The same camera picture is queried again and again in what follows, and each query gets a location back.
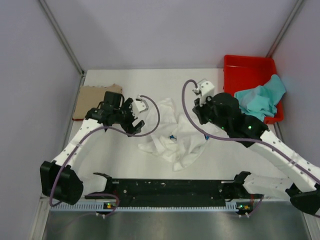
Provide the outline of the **teal t shirt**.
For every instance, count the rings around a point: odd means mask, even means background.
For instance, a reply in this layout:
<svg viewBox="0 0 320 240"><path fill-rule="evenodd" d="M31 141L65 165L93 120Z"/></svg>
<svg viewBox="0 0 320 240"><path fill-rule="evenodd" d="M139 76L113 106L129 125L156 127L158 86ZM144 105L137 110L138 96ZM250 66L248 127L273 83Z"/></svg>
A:
<svg viewBox="0 0 320 240"><path fill-rule="evenodd" d="M238 100L242 113L263 122L265 117L275 117L278 113L277 104L285 93L286 89L280 77L273 74L264 85L237 91L234 97Z"/></svg>

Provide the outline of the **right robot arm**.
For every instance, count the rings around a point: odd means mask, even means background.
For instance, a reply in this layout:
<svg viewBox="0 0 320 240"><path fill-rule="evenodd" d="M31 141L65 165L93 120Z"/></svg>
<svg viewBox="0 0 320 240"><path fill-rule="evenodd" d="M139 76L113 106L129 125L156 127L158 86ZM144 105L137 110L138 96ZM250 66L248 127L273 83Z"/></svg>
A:
<svg viewBox="0 0 320 240"><path fill-rule="evenodd" d="M290 203L303 213L320 216L320 169L284 144L261 120L241 113L238 100L229 93L197 95L192 111L199 123L213 124L227 137L213 139L237 142L257 153L279 171L284 178L258 176L242 172L235 177L233 192L239 198L249 194L267 195Z"/></svg>

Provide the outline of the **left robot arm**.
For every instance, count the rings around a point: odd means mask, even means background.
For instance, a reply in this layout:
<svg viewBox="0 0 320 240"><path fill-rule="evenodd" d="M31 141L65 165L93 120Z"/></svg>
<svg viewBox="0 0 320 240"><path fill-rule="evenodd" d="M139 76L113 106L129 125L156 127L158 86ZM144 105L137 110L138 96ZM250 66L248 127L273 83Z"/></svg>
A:
<svg viewBox="0 0 320 240"><path fill-rule="evenodd" d="M134 121L148 108L140 97L125 99L121 93L105 92L103 101L86 113L80 129L62 152L40 166L42 193L69 205L91 193L109 198L114 191L107 182L109 176L99 172L81 174L81 165L98 139L114 124L120 125L126 134L139 134L145 123Z"/></svg>

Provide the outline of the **white t shirt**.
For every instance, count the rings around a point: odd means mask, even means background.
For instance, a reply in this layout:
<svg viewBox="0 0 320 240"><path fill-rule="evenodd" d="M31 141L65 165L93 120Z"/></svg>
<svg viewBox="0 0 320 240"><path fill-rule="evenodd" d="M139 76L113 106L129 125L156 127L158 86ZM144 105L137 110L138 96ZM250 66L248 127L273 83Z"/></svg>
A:
<svg viewBox="0 0 320 240"><path fill-rule="evenodd" d="M196 130L184 113L176 112L175 102L165 98L156 103L160 122L148 142L138 144L140 151L172 164L172 170L182 171L192 165L217 140Z"/></svg>

